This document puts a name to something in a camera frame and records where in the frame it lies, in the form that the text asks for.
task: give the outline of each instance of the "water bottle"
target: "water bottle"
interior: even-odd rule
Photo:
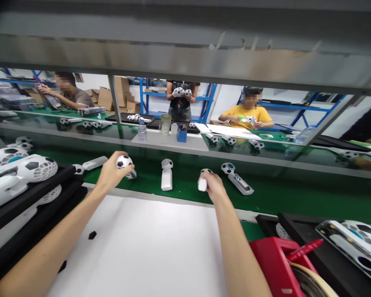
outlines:
[[[146,141],[147,140],[147,128],[144,124],[144,118],[140,118],[140,123],[138,127],[137,135],[139,136],[139,141]]]
[[[314,125],[305,128],[304,130],[301,131],[300,134],[298,134],[294,142],[298,144],[304,143],[305,139],[307,139],[313,133],[313,130],[315,129],[316,129],[316,126]]]

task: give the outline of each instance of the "red pen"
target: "red pen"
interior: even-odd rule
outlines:
[[[313,252],[315,249],[317,249],[322,244],[323,244],[323,239],[312,241],[310,243],[307,243],[306,245],[303,245],[298,250],[295,250],[294,252],[291,252],[290,254],[286,255],[286,258],[290,262],[296,262],[303,255],[307,255],[310,252]]]

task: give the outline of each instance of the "blue metal shelf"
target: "blue metal shelf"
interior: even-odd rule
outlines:
[[[139,78],[139,86],[140,86],[140,108],[141,108],[141,113],[143,114],[148,114],[148,115],[153,115],[156,117],[160,117],[164,112],[153,112],[149,111],[149,99],[150,96],[159,96],[159,97],[166,97],[166,94],[162,93],[153,93],[153,92],[144,92],[143,91],[143,81],[144,78]],[[148,89],[149,86],[149,79],[146,78],[146,89]],[[198,101],[203,101],[203,107],[201,111],[200,116],[194,116],[193,115],[193,121],[196,123],[203,123],[206,124],[207,116],[209,115],[211,104],[213,102],[214,98],[214,93],[216,92],[217,84],[209,84],[207,87],[207,94],[209,94],[211,88],[211,94],[210,97],[196,97],[195,100]]]

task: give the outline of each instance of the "blue container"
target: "blue container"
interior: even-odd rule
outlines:
[[[187,142],[187,129],[184,131],[181,130],[181,128],[184,125],[179,125],[177,128],[177,141],[178,142]]]

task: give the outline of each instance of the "cap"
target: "cap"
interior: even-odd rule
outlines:
[[[246,87],[244,89],[244,94],[247,96],[247,95],[258,95],[258,94],[261,94],[263,92],[263,88],[259,88],[259,87]]]

